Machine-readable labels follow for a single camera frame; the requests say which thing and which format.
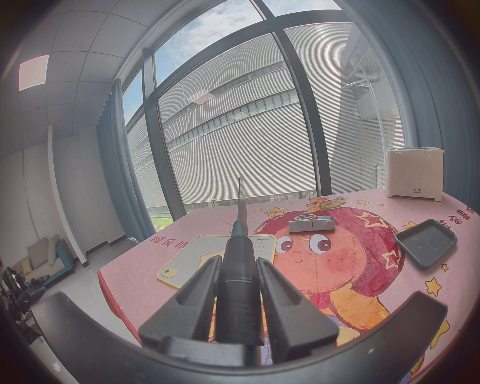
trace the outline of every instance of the white toaster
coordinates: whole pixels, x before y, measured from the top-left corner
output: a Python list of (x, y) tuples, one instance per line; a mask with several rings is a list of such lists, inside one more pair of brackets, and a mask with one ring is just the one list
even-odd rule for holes
[(440, 148), (401, 148), (387, 151), (387, 197), (430, 197), (442, 201), (444, 151)]

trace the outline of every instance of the dark gray plate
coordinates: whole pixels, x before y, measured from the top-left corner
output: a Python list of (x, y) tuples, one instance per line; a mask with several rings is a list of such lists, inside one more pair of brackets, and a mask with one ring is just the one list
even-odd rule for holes
[(395, 238), (400, 247), (424, 269), (440, 260), (458, 240), (455, 233), (433, 219), (399, 232)]

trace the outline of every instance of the cartoon face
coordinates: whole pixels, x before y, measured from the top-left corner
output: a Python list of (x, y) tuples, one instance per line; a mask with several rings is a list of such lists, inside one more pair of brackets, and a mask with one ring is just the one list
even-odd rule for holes
[(363, 273), (367, 254), (360, 240), (346, 229), (276, 233), (274, 265), (299, 290), (330, 292), (354, 282)]

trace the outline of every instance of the ceiling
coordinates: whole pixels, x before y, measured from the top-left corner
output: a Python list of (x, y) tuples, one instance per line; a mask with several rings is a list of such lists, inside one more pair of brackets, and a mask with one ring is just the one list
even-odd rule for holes
[[(126, 59), (178, 1), (62, 0), (0, 85), (0, 158), (94, 127)], [(18, 91), (20, 63), (49, 54), (46, 83)]]

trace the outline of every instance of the yellow cushion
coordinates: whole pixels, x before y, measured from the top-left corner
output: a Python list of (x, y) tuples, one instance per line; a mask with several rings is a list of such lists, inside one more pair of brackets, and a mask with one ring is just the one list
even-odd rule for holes
[(32, 272), (32, 265), (30, 264), (29, 257), (27, 257), (25, 260), (22, 260), (20, 264), (22, 266), (22, 272), (24, 273), (24, 276)]

